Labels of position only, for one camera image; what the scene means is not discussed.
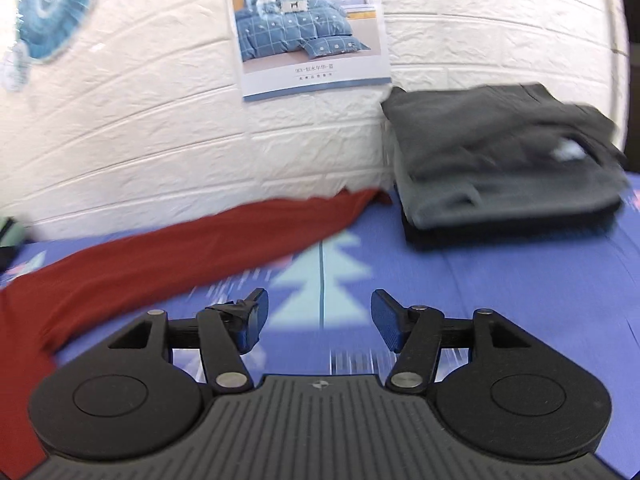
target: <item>blue decorative sticker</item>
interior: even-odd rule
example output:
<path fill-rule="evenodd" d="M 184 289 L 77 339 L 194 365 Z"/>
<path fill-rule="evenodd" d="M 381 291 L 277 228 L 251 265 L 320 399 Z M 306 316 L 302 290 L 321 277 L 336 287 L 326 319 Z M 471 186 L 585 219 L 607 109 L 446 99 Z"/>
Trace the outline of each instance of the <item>blue decorative sticker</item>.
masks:
<path fill-rule="evenodd" d="M 0 85 L 9 92 L 19 92 L 29 81 L 30 68 L 29 48 L 23 41 L 17 41 L 2 58 Z"/>
<path fill-rule="evenodd" d="M 33 59 L 52 57 L 79 27 L 91 0 L 20 0 L 18 33 Z"/>

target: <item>bed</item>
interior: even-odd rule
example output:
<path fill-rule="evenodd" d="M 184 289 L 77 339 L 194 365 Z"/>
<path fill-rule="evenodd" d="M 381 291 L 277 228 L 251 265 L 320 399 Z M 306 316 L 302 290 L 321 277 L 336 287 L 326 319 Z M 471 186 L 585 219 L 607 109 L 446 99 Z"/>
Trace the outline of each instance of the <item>bed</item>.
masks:
<path fill-rule="evenodd" d="M 370 50 L 336 1 L 244 0 L 235 19 L 242 62 L 298 50 L 309 59 Z"/>
<path fill-rule="evenodd" d="M 370 321 L 369 298 L 376 288 L 406 306 L 428 304 L 449 317 L 494 308 L 604 382 L 613 414 L 598 455 L 630 478 L 640 470 L 640 176 L 630 180 L 618 224 L 604 237 L 416 253 L 404 242 L 394 198 L 393 207 L 370 206 L 351 228 L 303 253 L 195 288 L 156 308 L 171 318 L 192 317 L 209 304 L 267 288 L 268 322 L 258 345 L 244 356 L 255 381 L 269 373 L 384 378 L 394 356 Z M 124 235 L 27 245 L 0 286 Z M 80 336 L 58 353 L 59 364 L 146 310 Z M 464 351 L 443 352 L 439 377 L 464 362 Z M 203 380 L 197 351 L 176 351 L 174 363 Z"/>

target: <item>white tree print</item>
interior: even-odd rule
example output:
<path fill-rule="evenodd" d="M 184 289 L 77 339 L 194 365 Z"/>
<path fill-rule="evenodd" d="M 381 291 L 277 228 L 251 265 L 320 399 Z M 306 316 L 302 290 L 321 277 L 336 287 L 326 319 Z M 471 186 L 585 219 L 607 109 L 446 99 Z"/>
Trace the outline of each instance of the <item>white tree print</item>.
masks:
<path fill-rule="evenodd" d="M 295 258 L 290 267 L 272 280 L 271 286 L 300 288 L 270 314 L 268 327 L 288 330 L 369 324 L 368 308 L 342 286 L 371 276 L 369 266 L 342 251 L 359 244 L 356 235 L 343 231 Z"/>

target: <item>poster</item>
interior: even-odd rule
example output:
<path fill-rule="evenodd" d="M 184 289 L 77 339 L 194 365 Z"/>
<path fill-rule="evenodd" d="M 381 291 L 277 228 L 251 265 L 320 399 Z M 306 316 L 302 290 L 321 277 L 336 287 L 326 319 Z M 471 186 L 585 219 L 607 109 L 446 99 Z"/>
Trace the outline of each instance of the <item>poster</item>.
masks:
<path fill-rule="evenodd" d="M 391 82 L 380 0 L 227 0 L 246 101 Z"/>

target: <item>red cloth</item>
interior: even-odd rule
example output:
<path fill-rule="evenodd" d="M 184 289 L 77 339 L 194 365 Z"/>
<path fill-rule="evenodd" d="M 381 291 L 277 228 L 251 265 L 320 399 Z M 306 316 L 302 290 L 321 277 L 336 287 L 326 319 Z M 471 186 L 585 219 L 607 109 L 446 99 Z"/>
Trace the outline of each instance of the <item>red cloth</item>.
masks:
<path fill-rule="evenodd" d="M 0 291 L 0 470 L 17 479 L 45 457 L 27 403 L 73 336 L 194 286 L 301 251 L 349 226 L 377 190 L 267 200 L 79 251 Z"/>

